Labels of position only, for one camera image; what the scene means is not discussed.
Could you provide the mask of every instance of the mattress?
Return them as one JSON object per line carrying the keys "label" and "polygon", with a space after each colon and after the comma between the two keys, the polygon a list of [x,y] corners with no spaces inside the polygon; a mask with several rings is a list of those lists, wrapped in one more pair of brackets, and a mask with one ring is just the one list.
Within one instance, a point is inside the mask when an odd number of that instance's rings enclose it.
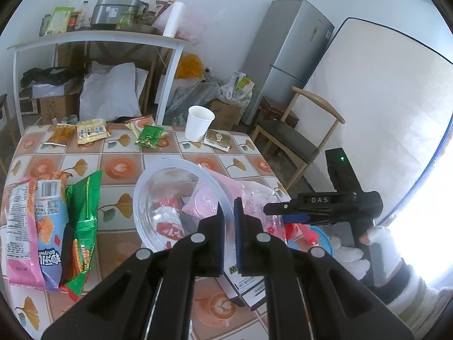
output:
{"label": "mattress", "polygon": [[[453,109],[453,64],[391,28],[349,18],[332,40],[305,89],[345,118],[325,146],[342,147],[364,191],[384,202],[379,220],[405,198],[430,164]],[[318,145],[334,118],[300,96],[297,130]],[[331,191],[323,152],[305,177]]]}

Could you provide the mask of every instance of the paper cup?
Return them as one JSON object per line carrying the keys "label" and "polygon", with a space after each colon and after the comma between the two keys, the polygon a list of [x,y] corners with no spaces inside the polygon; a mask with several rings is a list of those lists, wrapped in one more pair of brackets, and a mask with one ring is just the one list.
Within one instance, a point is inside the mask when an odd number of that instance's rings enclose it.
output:
{"label": "paper cup", "polygon": [[185,132],[187,140],[190,142],[201,142],[215,117],[214,113],[205,107],[190,107]]}

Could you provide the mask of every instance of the gray chair seat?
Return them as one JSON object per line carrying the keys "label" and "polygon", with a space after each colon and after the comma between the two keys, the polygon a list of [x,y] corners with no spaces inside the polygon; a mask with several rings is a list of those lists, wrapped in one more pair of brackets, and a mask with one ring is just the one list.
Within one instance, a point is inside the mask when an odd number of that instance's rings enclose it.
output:
{"label": "gray chair seat", "polygon": [[280,120],[261,120],[258,125],[293,151],[305,163],[311,163],[319,154],[318,148],[312,142],[287,123]]}

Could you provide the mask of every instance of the refrigerator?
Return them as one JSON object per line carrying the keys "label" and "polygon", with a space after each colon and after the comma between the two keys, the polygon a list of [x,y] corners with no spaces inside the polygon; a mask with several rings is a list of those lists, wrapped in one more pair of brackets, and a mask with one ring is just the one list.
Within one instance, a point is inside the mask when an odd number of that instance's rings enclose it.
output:
{"label": "refrigerator", "polygon": [[305,86],[333,31],[307,0],[272,1],[241,69],[255,84],[244,123],[250,125],[263,96],[289,105],[291,87]]}

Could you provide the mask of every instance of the wooden chair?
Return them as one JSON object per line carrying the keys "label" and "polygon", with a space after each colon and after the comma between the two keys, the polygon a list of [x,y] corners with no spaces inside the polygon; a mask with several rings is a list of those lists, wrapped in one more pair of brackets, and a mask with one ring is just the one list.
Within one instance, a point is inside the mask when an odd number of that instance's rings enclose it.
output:
{"label": "wooden chair", "polygon": [[[8,132],[10,133],[14,146],[16,147],[17,139],[16,139],[16,136],[14,135],[14,128],[11,123],[10,112],[8,111],[8,102],[6,101],[7,97],[8,97],[7,94],[0,95],[0,119],[3,116],[3,108],[4,108],[5,115],[6,115],[6,127],[8,128]],[[5,161],[3,161],[3,158],[1,155],[0,155],[0,167],[3,170],[4,174],[8,175],[8,165],[5,163]]]}
{"label": "wooden chair", "polygon": [[[289,189],[304,173],[305,169],[309,164],[311,164],[314,159],[318,156],[321,149],[325,146],[328,139],[334,132],[338,123],[345,123],[345,120],[342,116],[334,109],[334,107],[328,103],[322,97],[317,96],[314,93],[310,93],[306,90],[293,87],[294,95],[293,99],[289,103],[285,113],[283,114],[280,120],[261,120],[258,121],[258,125],[253,132],[252,140],[255,141],[257,136],[261,133],[265,135],[269,141],[267,142],[266,147],[264,148],[262,155],[265,155],[269,150],[270,146],[275,143],[279,148],[284,150],[284,152],[292,159],[298,160],[300,164],[297,168],[295,175],[289,180],[288,184],[285,185],[286,189]],[[334,124],[330,127],[329,131],[325,135],[324,139],[321,141],[318,147],[316,147],[312,142],[300,134],[296,129],[293,129],[285,121],[286,118],[294,106],[299,95],[303,95],[308,98],[314,104],[318,105],[323,110],[327,111],[335,117]]]}

